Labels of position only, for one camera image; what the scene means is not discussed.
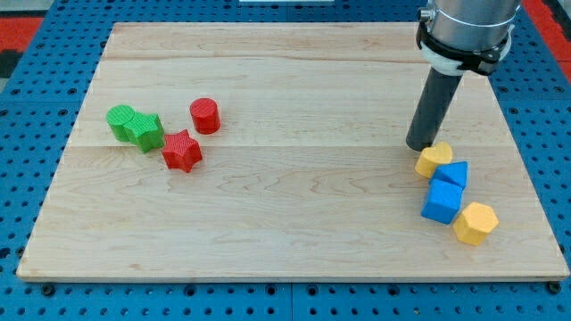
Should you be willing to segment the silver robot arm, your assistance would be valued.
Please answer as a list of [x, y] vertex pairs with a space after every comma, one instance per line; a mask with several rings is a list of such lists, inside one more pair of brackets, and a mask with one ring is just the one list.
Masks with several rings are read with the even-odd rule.
[[521, 0], [428, 0], [418, 8], [417, 46], [432, 68], [488, 76], [509, 53]]

